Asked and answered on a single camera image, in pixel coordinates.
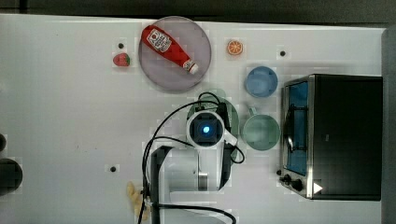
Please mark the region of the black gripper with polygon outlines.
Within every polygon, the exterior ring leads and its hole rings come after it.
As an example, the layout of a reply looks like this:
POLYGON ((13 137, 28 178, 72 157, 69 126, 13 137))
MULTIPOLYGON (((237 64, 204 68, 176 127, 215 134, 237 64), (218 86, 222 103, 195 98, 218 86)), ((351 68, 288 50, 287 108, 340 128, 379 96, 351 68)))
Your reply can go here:
POLYGON ((195 112, 200 112, 203 110, 208 110, 211 112, 217 113, 223 120, 223 123, 225 125, 225 129, 227 131, 230 131, 232 126, 231 126, 231 121, 232 117, 230 115, 230 110, 228 109, 227 105, 225 103, 220 103, 219 105, 204 105, 204 104, 198 104, 194 108, 195 112))

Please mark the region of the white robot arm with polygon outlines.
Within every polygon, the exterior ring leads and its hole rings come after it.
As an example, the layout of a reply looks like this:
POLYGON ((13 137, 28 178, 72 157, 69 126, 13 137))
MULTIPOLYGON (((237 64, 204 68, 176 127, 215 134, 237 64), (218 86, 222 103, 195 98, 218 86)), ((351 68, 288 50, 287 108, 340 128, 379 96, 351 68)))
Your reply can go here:
POLYGON ((236 224, 232 214, 214 207, 176 204, 170 194, 175 191, 214 192, 228 182, 236 163, 237 137, 231 133, 228 108, 215 102, 214 109, 205 101, 190 104, 195 111, 186 121, 187 147, 160 146, 148 143, 142 160, 144 202, 151 208, 151 224, 221 224, 223 215, 236 224))

